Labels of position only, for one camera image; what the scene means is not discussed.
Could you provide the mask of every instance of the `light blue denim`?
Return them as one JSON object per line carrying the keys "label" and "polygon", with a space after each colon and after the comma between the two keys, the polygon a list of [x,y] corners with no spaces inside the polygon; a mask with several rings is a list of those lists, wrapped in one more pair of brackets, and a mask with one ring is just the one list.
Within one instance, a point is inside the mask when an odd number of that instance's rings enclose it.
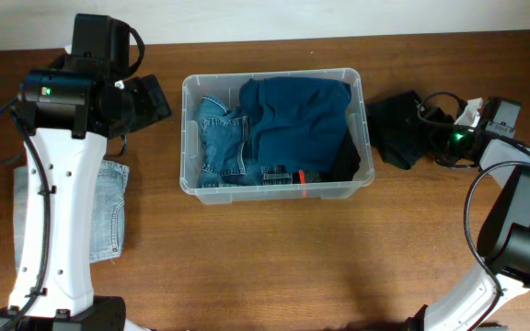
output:
{"label": "light blue denim", "polygon": [[[93,217],[89,240],[89,262],[119,257],[124,244],[124,192],[130,169],[126,165],[101,161],[93,198]],[[14,249],[16,268],[22,258],[26,208],[28,206],[28,169],[14,169]]]}
{"label": "light blue denim", "polygon": [[245,155],[248,117],[241,109],[230,110],[217,97],[204,96],[196,112],[204,151],[198,188],[225,188],[292,184],[292,175],[281,165],[260,165]]}

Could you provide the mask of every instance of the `white backdrop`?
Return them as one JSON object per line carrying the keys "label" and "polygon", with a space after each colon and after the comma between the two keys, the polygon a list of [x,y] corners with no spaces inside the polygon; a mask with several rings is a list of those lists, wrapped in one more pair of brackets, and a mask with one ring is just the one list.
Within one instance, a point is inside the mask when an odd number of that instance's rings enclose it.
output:
{"label": "white backdrop", "polygon": [[148,44],[530,29],[530,0],[0,0],[0,50],[62,47],[76,13]]}

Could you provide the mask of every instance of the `brown tabletop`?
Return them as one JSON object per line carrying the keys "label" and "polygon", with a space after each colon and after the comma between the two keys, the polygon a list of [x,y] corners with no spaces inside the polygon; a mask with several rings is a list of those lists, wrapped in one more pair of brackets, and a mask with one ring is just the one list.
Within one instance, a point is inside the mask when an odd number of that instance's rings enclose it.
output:
{"label": "brown tabletop", "polygon": [[[0,52],[0,106],[59,52]],[[149,46],[137,75],[158,77],[173,116],[131,134],[119,159],[131,168],[124,251],[92,265],[96,294],[123,297],[134,322],[159,330],[399,322],[443,297],[474,263],[462,207],[475,170],[427,157],[403,171],[374,149],[375,181],[347,200],[204,206],[179,187],[186,76],[339,67],[361,74],[366,101],[409,89],[518,100],[516,137],[530,144],[530,31]],[[1,120],[0,156],[20,147]],[[0,166],[0,307],[15,280],[12,168]],[[499,191],[491,178],[478,189],[474,234]],[[530,292],[490,321],[530,330]]]}

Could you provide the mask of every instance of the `white storage box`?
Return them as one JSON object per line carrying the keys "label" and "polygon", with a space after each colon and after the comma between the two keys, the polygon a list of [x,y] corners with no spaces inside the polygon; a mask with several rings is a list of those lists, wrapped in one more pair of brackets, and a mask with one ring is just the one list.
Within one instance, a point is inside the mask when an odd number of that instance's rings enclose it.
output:
{"label": "white storage box", "polygon": [[[347,124],[361,157],[360,168],[353,181],[313,184],[250,186],[234,188],[197,188],[203,150],[194,112],[202,97],[219,97],[229,108],[238,106],[240,87],[250,78],[265,79],[296,76],[336,79],[351,85],[351,104],[347,108]],[[244,200],[295,198],[345,199],[374,180],[369,133],[361,89],[361,77],[353,69],[327,69],[255,74],[194,74],[183,81],[183,113],[181,116],[181,188],[204,204],[231,203]]]}

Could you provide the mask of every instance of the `plastic bin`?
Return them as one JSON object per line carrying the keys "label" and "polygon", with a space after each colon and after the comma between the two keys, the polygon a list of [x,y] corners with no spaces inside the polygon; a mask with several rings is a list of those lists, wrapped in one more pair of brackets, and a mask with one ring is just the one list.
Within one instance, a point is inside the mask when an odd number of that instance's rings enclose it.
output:
{"label": "plastic bin", "polygon": [[[240,87],[250,78],[264,79],[279,76],[299,76],[337,79],[351,84],[351,104],[347,108],[347,122],[355,146],[361,157],[360,169],[350,182],[250,186],[234,188],[197,188],[203,150],[199,139],[194,111],[202,97],[219,97],[229,108],[238,106]],[[181,177],[183,191],[195,195],[204,204],[231,203],[246,200],[274,199],[346,199],[357,188],[368,186],[374,180],[369,133],[363,103],[361,77],[357,71],[345,69],[309,70],[254,74],[194,74],[183,81],[183,113],[181,116]]]}

